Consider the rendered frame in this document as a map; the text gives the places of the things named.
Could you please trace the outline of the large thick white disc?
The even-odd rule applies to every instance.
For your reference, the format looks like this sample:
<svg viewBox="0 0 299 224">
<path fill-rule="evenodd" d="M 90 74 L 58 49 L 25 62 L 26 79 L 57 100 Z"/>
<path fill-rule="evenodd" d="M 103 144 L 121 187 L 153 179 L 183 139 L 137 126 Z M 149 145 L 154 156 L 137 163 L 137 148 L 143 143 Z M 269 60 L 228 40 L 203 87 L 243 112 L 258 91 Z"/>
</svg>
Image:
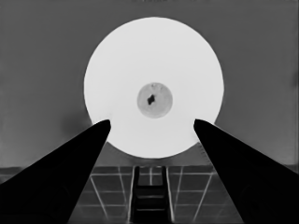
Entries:
<svg viewBox="0 0 299 224">
<path fill-rule="evenodd" d="M 196 120 L 216 121 L 224 78 L 216 52 L 198 31 L 147 17 L 120 25 L 98 44 L 83 94 L 92 123 L 109 120 L 113 147 L 161 159 L 198 143 Z"/>
</svg>

